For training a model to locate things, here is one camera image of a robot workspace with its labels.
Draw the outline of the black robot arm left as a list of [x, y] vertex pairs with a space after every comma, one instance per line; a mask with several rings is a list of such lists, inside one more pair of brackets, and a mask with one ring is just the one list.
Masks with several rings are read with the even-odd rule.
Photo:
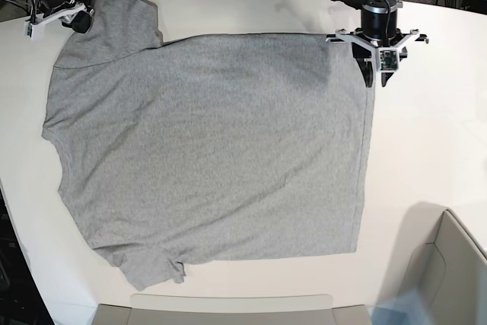
[[402, 0], [331, 0], [360, 11], [360, 27], [348, 32], [337, 30], [327, 36], [330, 43], [349, 43], [366, 88], [376, 81], [383, 86], [407, 57], [407, 35], [397, 27]]

